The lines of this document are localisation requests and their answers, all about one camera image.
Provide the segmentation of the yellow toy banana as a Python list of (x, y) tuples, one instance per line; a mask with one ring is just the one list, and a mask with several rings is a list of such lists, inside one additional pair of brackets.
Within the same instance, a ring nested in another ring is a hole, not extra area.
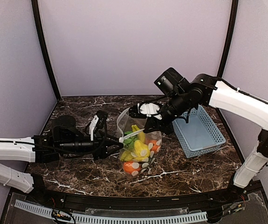
[(142, 143), (145, 143), (145, 133), (137, 125), (131, 125), (131, 128), (133, 132), (140, 131), (139, 133), (137, 133), (137, 139), (140, 140)]

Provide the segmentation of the green toy cabbage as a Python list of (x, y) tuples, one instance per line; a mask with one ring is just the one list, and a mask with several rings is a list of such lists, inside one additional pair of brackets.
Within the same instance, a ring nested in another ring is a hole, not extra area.
[(124, 144), (124, 148), (127, 149), (127, 150), (133, 150), (134, 148), (134, 142), (137, 140), (137, 138), (135, 136), (132, 136), (128, 139), (125, 139), (123, 141), (123, 144)]

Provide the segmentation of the orange green toy mango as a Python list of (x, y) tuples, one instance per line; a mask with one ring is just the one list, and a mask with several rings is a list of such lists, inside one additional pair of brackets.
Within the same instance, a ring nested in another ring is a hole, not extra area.
[(148, 139), (146, 139), (146, 144), (149, 145), (149, 149), (152, 152), (158, 153), (161, 149), (162, 140), (148, 140)]

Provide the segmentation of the orange toy orange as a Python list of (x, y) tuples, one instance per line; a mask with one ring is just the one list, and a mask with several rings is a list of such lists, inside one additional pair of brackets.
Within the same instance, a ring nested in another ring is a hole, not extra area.
[(123, 163), (123, 170), (131, 176), (137, 176), (141, 170), (141, 166), (138, 162), (127, 161)]

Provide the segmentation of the clear dotted zip top bag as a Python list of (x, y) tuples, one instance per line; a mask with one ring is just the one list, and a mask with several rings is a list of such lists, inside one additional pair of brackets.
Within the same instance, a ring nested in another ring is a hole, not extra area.
[(162, 133), (144, 133), (145, 124), (145, 119), (130, 117), (128, 108), (117, 118), (117, 137), (123, 144), (119, 159), (128, 178), (136, 178), (146, 172), (162, 146)]

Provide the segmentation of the yellow toy pepper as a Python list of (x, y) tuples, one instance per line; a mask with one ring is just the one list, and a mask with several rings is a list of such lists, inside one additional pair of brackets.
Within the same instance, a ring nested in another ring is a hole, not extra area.
[(143, 161), (150, 156), (150, 149), (148, 145), (142, 143), (140, 140), (134, 142), (133, 150), (124, 150), (120, 156), (120, 161)]

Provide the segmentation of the light blue perforated basket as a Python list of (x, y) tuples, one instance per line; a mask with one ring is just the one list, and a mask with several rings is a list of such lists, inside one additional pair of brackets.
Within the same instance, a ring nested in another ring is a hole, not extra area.
[(199, 106), (184, 112), (183, 118), (172, 122), (186, 158), (192, 158), (219, 150), (226, 140), (206, 110)]

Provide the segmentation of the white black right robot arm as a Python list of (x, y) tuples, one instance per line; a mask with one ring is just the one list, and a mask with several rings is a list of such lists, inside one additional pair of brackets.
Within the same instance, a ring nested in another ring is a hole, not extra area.
[(268, 101), (242, 91), (220, 77), (199, 74), (189, 82), (174, 68), (164, 71), (154, 84), (168, 101), (163, 105), (145, 102), (138, 106), (138, 112), (147, 117), (145, 133), (164, 132), (172, 121), (199, 105), (230, 112), (261, 128), (257, 145), (233, 175), (232, 185), (223, 191), (223, 199), (234, 202), (241, 195), (241, 189), (268, 163)]

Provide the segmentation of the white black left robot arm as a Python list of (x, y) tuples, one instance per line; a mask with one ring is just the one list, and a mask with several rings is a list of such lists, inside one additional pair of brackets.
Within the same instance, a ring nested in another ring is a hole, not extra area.
[[(105, 159), (123, 148), (118, 138), (109, 135), (107, 114), (97, 112), (89, 123), (88, 133), (76, 128), (76, 119), (62, 115), (51, 122), (51, 132), (18, 139), (0, 138), (0, 161), (25, 161), (50, 163), (61, 156), (71, 158), (91, 154), (95, 160)], [(36, 174), (23, 173), (0, 164), (0, 184), (18, 189), (40, 203), (50, 200), (50, 192), (44, 187), (43, 178)]]

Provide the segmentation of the small front circuit board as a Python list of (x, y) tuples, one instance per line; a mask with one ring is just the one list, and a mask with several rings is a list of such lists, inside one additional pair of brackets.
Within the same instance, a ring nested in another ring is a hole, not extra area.
[(56, 221), (70, 221), (71, 217), (68, 215), (63, 215), (60, 213), (60, 211), (53, 210), (51, 213), (51, 216), (56, 220)]

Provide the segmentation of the black front rail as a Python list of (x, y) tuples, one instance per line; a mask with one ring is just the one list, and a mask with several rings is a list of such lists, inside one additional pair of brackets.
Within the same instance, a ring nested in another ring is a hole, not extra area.
[(104, 197), (69, 194), (52, 190), (37, 190), (25, 194), (14, 190), (3, 222), (6, 224), (55, 224), (56, 221), (18, 209), (15, 201), (22, 200), (44, 207), (67, 212), (87, 209), (101, 210), (169, 210), (183, 209), (188, 212), (207, 213), (207, 223), (217, 224), (264, 224), (268, 223), (268, 203), (260, 181), (252, 182), (240, 196), (233, 200), (224, 199), (226, 189), (164, 197)]

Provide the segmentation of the black right corner post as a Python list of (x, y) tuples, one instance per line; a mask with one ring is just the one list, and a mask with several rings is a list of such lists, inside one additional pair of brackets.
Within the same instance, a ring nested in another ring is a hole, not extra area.
[(229, 23), (228, 23), (228, 28), (226, 32), (226, 39), (224, 43), (224, 48), (219, 64), (219, 69), (217, 72), (217, 77), (223, 77), (231, 43), (232, 43), (232, 38), (233, 38), (233, 33), (234, 33), (234, 28), (235, 28), (235, 22), (236, 22), (236, 16), (238, 12), (238, 5), (239, 1), (238, 0), (232, 0), (231, 3), (231, 10), (230, 10), (230, 16), (229, 16)]

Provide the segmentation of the black corner post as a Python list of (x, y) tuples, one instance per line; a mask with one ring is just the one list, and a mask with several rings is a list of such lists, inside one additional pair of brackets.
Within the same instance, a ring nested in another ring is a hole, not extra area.
[(49, 78), (53, 93), (55, 95), (55, 98), (57, 101), (59, 101), (61, 99), (61, 94), (56, 83), (55, 75), (52, 69), (52, 65), (51, 65), (51, 61), (50, 61), (50, 57), (49, 57), (49, 53), (47, 49), (47, 44), (46, 44), (45, 37), (44, 37), (42, 20), (41, 20), (40, 9), (39, 9), (39, 1), (31, 0), (31, 5), (32, 5), (33, 17), (35, 21), (35, 28), (36, 28), (45, 68), (46, 68), (48, 78)]
[(228, 28), (226, 32), (226, 39), (224, 43), (224, 48), (219, 64), (219, 69), (217, 72), (217, 77), (223, 77), (231, 43), (232, 43), (232, 38), (233, 38), (233, 33), (234, 33), (234, 28), (235, 28), (235, 22), (236, 22), (236, 16), (238, 12), (238, 5), (239, 1), (238, 0), (232, 0), (231, 3), (231, 10), (230, 10), (230, 16), (229, 16), (229, 23), (228, 23)]

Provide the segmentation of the black left corner post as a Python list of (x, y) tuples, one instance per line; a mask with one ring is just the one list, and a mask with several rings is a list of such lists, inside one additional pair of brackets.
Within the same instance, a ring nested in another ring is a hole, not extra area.
[(41, 20), (40, 9), (39, 9), (39, 1), (31, 0), (31, 5), (32, 5), (33, 17), (35, 21), (35, 28), (36, 28), (45, 68), (46, 68), (48, 78), (49, 78), (53, 93), (55, 95), (55, 98), (57, 101), (59, 101), (61, 99), (61, 94), (56, 83), (55, 75), (52, 69), (52, 65), (51, 65), (51, 61), (50, 61), (50, 57), (49, 57), (49, 53), (47, 49), (47, 44), (46, 44), (45, 37), (44, 37), (42, 20)]

